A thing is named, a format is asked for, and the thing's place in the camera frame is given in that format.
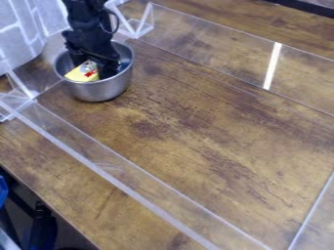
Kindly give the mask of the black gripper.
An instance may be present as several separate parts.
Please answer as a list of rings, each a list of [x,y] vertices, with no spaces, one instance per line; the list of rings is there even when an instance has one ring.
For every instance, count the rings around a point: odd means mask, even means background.
[[[104,8],[106,0],[61,0],[66,9],[69,29],[61,32],[74,66],[86,60],[98,65],[98,78],[112,77],[118,72],[120,56],[110,40],[117,29],[112,28]]]

